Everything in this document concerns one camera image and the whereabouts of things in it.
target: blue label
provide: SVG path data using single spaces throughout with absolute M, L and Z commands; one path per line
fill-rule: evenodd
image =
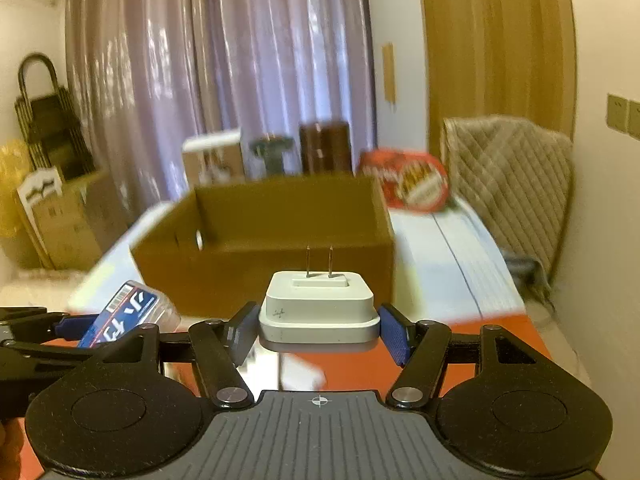
M 78 348 L 92 348 L 100 343 L 116 341 L 144 323 L 157 301 L 155 294 L 125 283 L 82 336 Z

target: black circular motor housing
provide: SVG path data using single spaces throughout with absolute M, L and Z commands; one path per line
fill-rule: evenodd
M 45 468 L 126 477 L 189 447 L 204 422 L 203 401 L 158 372 L 158 340 L 157 326 L 138 328 L 33 400 L 26 431 Z
M 508 332 L 482 332 L 480 373 L 437 408 L 448 447 L 502 476 L 563 478 L 595 467 L 612 431 L 600 397 Z

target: brown canister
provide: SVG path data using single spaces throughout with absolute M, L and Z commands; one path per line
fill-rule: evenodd
M 332 121 L 301 124 L 300 154 L 305 174 L 353 172 L 349 123 Z

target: gray ribbed plate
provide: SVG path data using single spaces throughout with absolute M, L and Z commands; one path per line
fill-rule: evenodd
M 43 480 L 66 478 L 47 473 Z M 447 451 L 424 418 L 373 392 L 265 392 L 222 413 L 187 453 L 144 480 L 489 480 Z

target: human hand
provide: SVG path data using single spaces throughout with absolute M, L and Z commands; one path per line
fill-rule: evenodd
M 20 478 L 20 451 L 24 439 L 17 419 L 0 425 L 0 480 Z

